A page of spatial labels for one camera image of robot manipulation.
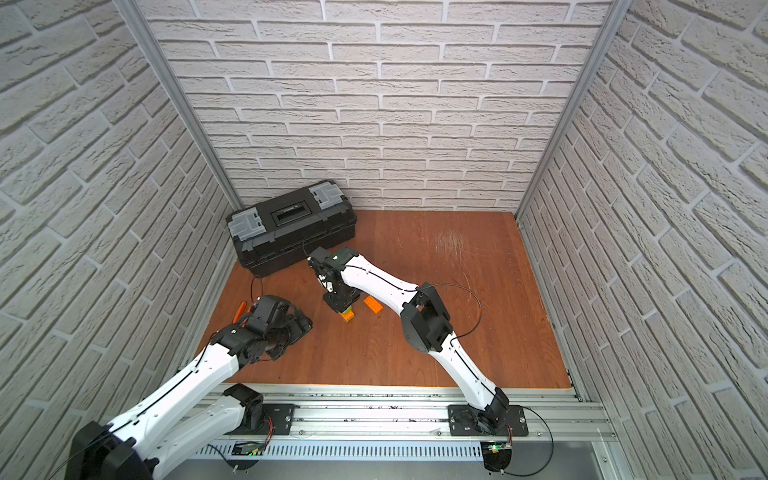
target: cable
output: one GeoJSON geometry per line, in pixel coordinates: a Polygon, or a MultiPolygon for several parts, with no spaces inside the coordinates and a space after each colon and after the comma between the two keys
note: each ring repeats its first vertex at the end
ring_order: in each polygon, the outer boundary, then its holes
{"type": "Polygon", "coordinates": [[[513,477],[532,477],[533,475],[536,475],[540,471],[542,471],[545,468],[547,468],[547,465],[549,465],[549,462],[552,460],[552,456],[554,455],[554,437],[552,436],[552,431],[549,429],[549,425],[547,425],[547,422],[541,417],[541,415],[539,415],[538,413],[534,412],[532,409],[530,409],[530,408],[528,408],[526,406],[522,406],[522,405],[513,405],[513,406],[517,406],[517,407],[526,409],[526,410],[528,410],[530,412],[533,412],[533,414],[536,415],[539,418],[539,420],[544,422],[544,426],[547,427],[547,432],[549,432],[549,445],[550,445],[549,446],[549,458],[547,458],[547,461],[544,463],[544,465],[539,470],[537,470],[535,472],[532,472],[532,473],[525,473],[525,474],[510,473],[510,472],[505,472],[504,470],[502,470],[503,474],[512,475],[513,477]]]}
{"type": "Polygon", "coordinates": [[[264,442],[264,449],[272,442],[272,435],[275,432],[275,424],[272,422],[272,417],[267,417],[266,420],[270,424],[270,432],[266,435],[266,441],[264,442]]]}
{"type": "Polygon", "coordinates": [[[219,447],[217,447],[215,445],[211,445],[210,443],[208,444],[208,446],[211,447],[212,449],[216,450],[216,453],[218,453],[221,456],[221,459],[224,460],[229,465],[229,463],[230,463],[229,459],[227,457],[225,457],[223,453],[221,453],[221,450],[219,450],[219,447]]]}
{"type": "Polygon", "coordinates": [[[472,295],[472,296],[475,298],[475,301],[478,303],[478,308],[479,308],[479,310],[480,310],[480,313],[478,314],[478,321],[477,321],[477,323],[475,323],[475,326],[473,326],[473,327],[472,327],[472,329],[471,329],[471,330],[469,330],[467,333],[463,333],[463,334],[461,334],[461,335],[457,335],[457,336],[456,336],[454,339],[451,339],[451,346],[453,346],[453,341],[454,341],[454,340],[457,340],[457,339],[460,339],[460,338],[462,338],[462,337],[465,337],[465,336],[469,335],[470,333],[472,333],[472,332],[474,332],[475,330],[477,330],[477,328],[480,326],[480,321],[482,320],[482,303],[480,303],[480,299],[478,298],[478,296],[477,296],[477,295],[475,295],[475,292],[471,291],[471,290],[470,290],[469,288],[467,288],[466,286],[463,286],[463,285],[457,285],[457,284],[455,284],[455,283],[435,283],[435,284],[433,284],[433,285],[430,285],[430,286],[427,286],[427,287],[424,287],[424,288],[422,288],[422,287],[419,287],[419,288],[417,288],[416,290],[406,290],[406,289],[404,289],[404,288],[402,288],[402,287],[400,287],[400,286],[397,286],[397,285],[395,285],[394,283],[390,282],[389,280],[387,280],[386,278],[382,277],[382,276],[381,276],[381,275],[379,275],[378,273],[375,273],[375,272],[371,272],[370,270],[366,270],[366,269],[362,268],[361,266],[357,266],[357,265],[345,265],[345,266],[350,266],[350,267],[352,267],[352,268],[356,268],[356,269],[358,269],[358,270],[362,270],[363,272],[366,272],[366,273],[370,273],[371,275],[373,275],[373,276],[375,276],[375,277],[378,277],[380,280],[382,280],[382,281],[384,281],[384,282],[388,283],[390,286],[393,286],[393,287],[395,287],[397,290],[401,290],[401,291],[403,291],[403,292],[422,292],[422,291],[423,291],[425,288],[430,288],[430,287],[434,288],[434,287],[436,287],[436,286],[455,286],[455,287],[457,287],[457,288],[460,288],[460,289],[462,289],[462,290],[466,290],[466,291],[468,291],[468,292],[469,292],[469,294],[470,294],[470,295],[472,295]]]}
{"type": "MultiPolygon", "coordinates": [[[[112,431],[111,431],[111,432],[109,432],[109,433],[111,433],[111,434],[114,434],[115,432],[117,432],[118,430],[122,429],[123,427],[125,427],[125,426],[126,426],[126,425],[128,425],[129,423],[131,423],[131,420],[128,420],[128,421],[127,421],[127,422],[125,422],[123,425],[120,425],[120,426],[119,426],[119,427],[117,427],[115,430],[112,430],[112,431]]],[[[101,445],[99,445],[99,448],[100,448],[100,447],[103,447],[104,445],[106,445],[106,444],[107,444],[107,442],[109,442],[110,438],[111,438],[111,437],[107,436],[107,438],[103,439],[103,442],[101,443],[101,445]]],[[[69,463],[69,462],[70,462],[70,461],[71,461],[71,460],[72,460],[74,457],[76,457],[76,456],[80,455],[82,452],[85,452],[86,450],[88,450],[90,447],[92,447],[92,446],[93,446],[95,443],[97,443],[98,441],[99,441],[99,439],[95,439],[94,441],[92,441],[92,442],[88,443],[88,444],[87,444],[85,447],[83,447],[82,449],[80,449],[80,450],[77,450],[75,453],[73,453],[72,455],[70,455],[70,456],[69,456],[69,458],[67,458],[66,460],[64,460],[64,461],[63,461],[63,462],[62,462],[62,463],[61,463],[61,464],[60,464],[58,467],[56,467],[56,469],[53,471],[53,473],[51,473],[51,474],[50,474],[50,475],[49,475],[49,476],[48,476],[48,477],[47,477],[45,480],[51,480],[51,478],[54,478],[54,477],[56,476],[56,474],[58,473],[58,471],[59,471],[59,470],[61,470],[62,468],[64,468],[64,466],[65,466],[65,465],[67,465],[67,464],[68,464],[68,463],[69,463]]]]}
{"type": "Polygon", "coordinates": [[[253,278],[250,279],[250,304],[251,305],[256,305],[256,302],[253,301],[253,281],[255,279],[259,279],[259,298],[261,298],[261,296],[264,294],[264,281],[261,280],[260,276],[254,274],[253,278]]]}
{"type": "MultiPolygon", "coordinates": [[[[211,334],[210,334],[210,338],[208,339],[208,342],[206,342],[206,344],[205,344],[205,347],[203,347],[203,352],[202,352],[202,353],[200,353],[200,358],[199,358],[199,359],[197,359],[197,363],[195,363],[195,365],[194,365],[194,368],[195,368],[195,369],[197,369],[197,367],[199,367],[199,366],[200,366],[200,362],[202,362],[202,361],[203,361],[203,357],[205,356],[205,351],[206,351],[206,350],[208,350],[208,345],[210,345],[210,339],[212,339],[212,338],[214,337],[214,335],[216,335],[217,333],[218,333],[218,332],[213,332],[213,333],[211,333],[211,334]]],[[[187,374],[186,374],[186,375],[185,375],[185,376],[184,376],[184,377],[183,377],[181,380],[179,380],[178,382],[176,382],[176,385],[174,385],[174,386],[170,387],[170,388],[169,388],[169,389],[168,389],[168,390],[167,390],[167,391],[166,391],[166,392],[165,392],[163,395],[161,395],[161,396],[160,396],[160,398],[158,398],[158,399],[157,399],[157,400],[155,400],[154,402],[150,403],[150,404],[149,404],[149,405],[148,405],[148,406],[147,406],[147,407],[146,407],[144,410],[141,410],[141,411],[140,411],[140,412],[139,412],[139,413],[136,415],[136,418],[138,419],[138,417],[140,417],[140,416],[142,416],[144,413],[146,413],[146,412],[147,412],[147,410],[151,409],[153,406],[155,406],[155,404],[157,404],[159,401],[161,401],[162,399],[164,399],[166,395],[168,395],[169,393],[173,392],[173,391],[174,391],[174,389],[175,389],[176,387],[178,387],[179,385],[181,385],[181,383],[182,383],[184,380],[186,380],[186,379],[187,379],[187,378],[188,378],[190,375],[192,375],[192,373],[194,373],[194,372],[193,372],[193,371],[191,371],[191,370],[190,370],[189,372],[187,372],[187,374]]]]}

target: wire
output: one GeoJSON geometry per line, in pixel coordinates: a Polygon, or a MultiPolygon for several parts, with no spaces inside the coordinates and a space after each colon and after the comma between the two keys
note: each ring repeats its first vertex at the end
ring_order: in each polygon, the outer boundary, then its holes
{"type": "Polygon", "coordinates": [[[475,323],[475,326],[473,326],[473,327],[472,327],[472,329],[471,329],[471,330],[469,330],[467,333],[463,333],[463,334],[461,334],[461,335],[457,335],[455,338],[451,339],[451,346],[453,346],[453,341],[454,341],[454,340],[457,340],[457,339],[460,339],[460,338],[462,338],[462,337],[465,337],[465,336],[469,335],[470,333],[472,333],[472,332],[474,332],[475,330],[477,330],[477,328],[480,326],[480,321],[482,320],[482,303],[480,303],[480,299],[478,298],[478,296],[477,296],[477,295],[475,295],[475,292],[471,291],[471,290],[470,290],[469,288],[467,288],[466,286],[463,286],[463,285],[457,285],[457,284],[455,284],[455,283],[435,283],[435,284],[432,284],[432,285],[430,285],[430,286],[426,286],[426,287],[419,287],[419,288],[417,288],[417,289],[415,289],[415,290],[406,290],[406,289],[404,289],[404,288],[402,288],[402,287],[400,287],[400,286],[397,286],[397,285],[395,285],[394,283],[390,282],[389,280],[387,280],[386,278],[382,277],[381,275],[379,275],[379,274],[377,274],[377,273],[375,273],[375,272],[371,272],[371,271],[369,271],[369,270],[366,270],[366,269],[362,268],[361,266],[357,266],[357,265],[345,265],[345,266],[350,266],[350,267],[352,267],[352,268],[356,268],[356,269],[358,269],[358,270],[362,270],[363,272],[366,272],[366,273],[370,273],[371,275],[373,275],[373,276],[376,276],[376,277],[378,277],[380,280],[383,280],[384,282],[388,283],[390,286],[393,286],[393,287],[395,287],[397,290],[401,290],[401,291],[403,291],[403,292],[422,292],[422,291],[424,291],[424,289],[426,289],[426,288],[430,288],[430,287],[431,287],[431,288],[434,288],[434,287],[436,287],[436,286],[455,286],[455,287],[457,287],[457,288],[460,288],[460,289],[462,289],[462,290],[466,290],[466,291],[468,291],[468,292],[469,292],[469,294],[470,294],[470,295],[472,295],[472,296],[475,298],[475,301],[478,303],[478,309],[479,309],[479,311],[480,311],[480,313],[478,314],[478,321],[477,321],[477,323],[475,323]]]}
{"type": "Polygon", "coordinates": [[[549,462],[552,460],[552,456],[554,455],[554,437],[552,436],[552,431],[549,429],[549,425],[547,425],[547,422],[541,417],[541,415],[539,415],[538,413],[534,412],[532,409],[530,409],[530,408],[528,408],[526,406],[522,406],[522,405],[513,405],[513,406],[517,406],[517,407],[520,407],[522,409],[526,409],[526,410],[528,410],[530,412],[533,412],[533,414],[536,415],[539,418],[539,420],[544,422],[544,426],[547,427],[547,432],[549,432],[549,458],[547,458],[547,461],[544,463],[544,465],[539,470],[537,470],[535,472],[532,472],[532,473],[525,473],[525,474],[510,473],[510,472],[505,472],[504,470],[502,470],[502,473],[504,473],[506,475],[512,475],[513,477],[532,477],[533,475],[536,475],[540,471],[542,471],[545,468],[547,468],[547,465],[549,465],[549,462]]]}
{"type": "Polygon", "coordinates": [[[216,453],[218,453],[221,456],[221,459],[224,460],[229,465],[229,463],[230,463],[229,459],[227,457],[225,457],[223,453],[221,453],[221,450],[219,450],[219,447],[217,447],[215,445],[211,445],[210,443],[208,444],[208,446],[211,447],[212,449],[216,450],[216,453]]]}
{"type": "Polygon", "coordinates": [[[267,417],[266,420],[270,424],[270,432],[266,435],[266,441],[264,442],[264,449],[272,442],[272,435],[275,432],[275,424],[272,422],[272,417],[267,417]]]}
{"type": "Polygon", "coordinates": [[[253,300],[253,281],[255,279],[259,279],[259,298],[264,294],[264,281],[261,280],[261,277],[258,275],[253,275],[253,278],[250,279],[250,304],[256,305],[256,302],[253,300]]]}
{"type": "MultiPolygon", "coordinates": [[[[117,432],[118,430],[122,429],[123,427],[125,427],[129,423],[131,423],[131,420],[128,420],[123,425],[120,425],[115,430],[112,430],[109,433],[114,434],[115,432],[117,432]]],[[[107,436],[105,439],[102,439],[103,441],[101,442],[101,445],[99,445],[99,448],[103,447],[104,445],[106,445],[107,442],[109,442],[110,439],[111,439],[110,436],[107,436]]],[[[45,480],[51,480],[51,478],[54,478],[56,476],[56,474],[58,473],[58,471],[61,470],[62,468],[64,468],[64,466],[67,465],[74,457],[80,455],[82,452],[85,452],[86,450],[88,450],[90,447],[92,447],[97,442],[99,442],[99,439],[95,439],[95,440],[91,441],[85,447],[83,447],[80,450],[77,450],[75,453],[70,455],[69,458],[64,460],[58,467],[56,467],[56,469],[53,471],[53,473],[51,473],[45,480]]]]}
{"type": "Polygon", "coordinates": [[[210,334],[210,336],[208,337],[208,341],[207,341],[207,342],[205,342],[205,346],[203,347],[203,351],[200,353],[200,358],[199,358],[199,359],[197,359],[197,363],[195,363],[195,364],[194,364],[194,368],[197,368],[198,366],[200,366],[200,362],[202,362],[202,361],[203,361],[203,357],[205,356],[205,351],[206,351],[206,350],[208,350],[208,346],[210,345],[210,341],[211,341],[211,339],[213,339],[214,335],[216,335],[217,333],[219,333],[219,330],[217,330],[217,331],[215,331],[215,332],[211,333],[211,334],[210,334]]]}

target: black mounting plate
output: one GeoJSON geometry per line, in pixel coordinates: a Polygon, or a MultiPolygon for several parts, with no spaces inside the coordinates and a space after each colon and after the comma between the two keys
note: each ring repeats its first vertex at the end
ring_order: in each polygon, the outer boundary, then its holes
{"type": "MultiPolygon", "coordinates": [[[[469,437],[484,435],[475,428],[475,412],[476,410],[469,405],[449,405],[448,421],[451,426],[451,436],[469,437]]],[[[525,420],[525,413],[521,406],[510,405],[506,415],[504,415],[504,420],[499,421],[499,427],[489,436],[507,436],[507,425],[505,425],[505,422],[512,429],[512,436],[528,436],[528,423],[525,420]]]]}
{"type": "Polygon", "coordinates": [[[337,313],[344,313],[346,309],[350,308],[360,298],[360,290],[357,288],[352,289],[349,296],[342,296],[338,293],[326,292],[323,295],[323,300],[326,301],[331,310],[337,313]]]}
{"type": "MultiPolygon", "coordinates": [[[[293,411],[296,410],[296,406],[292,403],[265,403],[264,404],[264,418],[272,419],[272,424],[275,426],[275,431],[272,435],[288,435],[290,434],[290,426],[293,424],[293,411]]],[[[266,435],[270,432],[270,426],[265,421],[256,430],[251,430],[247,427],[239,426],[228,435],[266,435]]]]}

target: orange lego brick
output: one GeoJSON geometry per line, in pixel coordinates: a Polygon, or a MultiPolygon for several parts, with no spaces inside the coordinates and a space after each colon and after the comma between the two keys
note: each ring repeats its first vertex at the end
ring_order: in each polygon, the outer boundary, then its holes
{"type": "Polygon", "coordinates": [[[382,308],[384,308],[384,307],[382,306],[382,304],[381,304],[381,303],[379,303],[379,301],[378,301],[378,300],[376,300],[375,298],[373,298],[372,296],[368,296],[368,298],[366,298],[365,300],[363,300],[363,302],[365,302],[365,303],[366,303],[366,305],[367,305],[367,306],[368,306],[368,307],[369,307],[371,310],[373,310],[373,312],[374,312],[376,315],[378,315],[378,314],[379,314],[379,312],[381,312],[381,311],[382,311],[382,308]]]}
{"type": "Polygon", "coordinates": [[[345,322],[349,322],[352,318],[354,318],[355,313],[352,311],[352,307],[350,307],[344,310],[344,313],[340,313],[339,315],[341,315],[345,322]]]}

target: metal vent grille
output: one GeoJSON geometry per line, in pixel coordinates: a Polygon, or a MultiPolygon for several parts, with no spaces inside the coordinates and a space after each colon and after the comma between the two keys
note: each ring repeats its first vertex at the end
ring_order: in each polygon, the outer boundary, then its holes
{"type": "MultiPolygon", "coordinates": [[[[227,458],[249,458],[231,455],[237,441],[218,440],[215,445],[227,458]]],[[[205,446],[193,455],[194,459],[220,458],[219,453],[205,446]]],[[[340,440],[273,440],[266,451],[253,457],[259,460],[376,460],[429,462],[482,462],[480,442],[429,441],[345,442],[340,440]]]]}

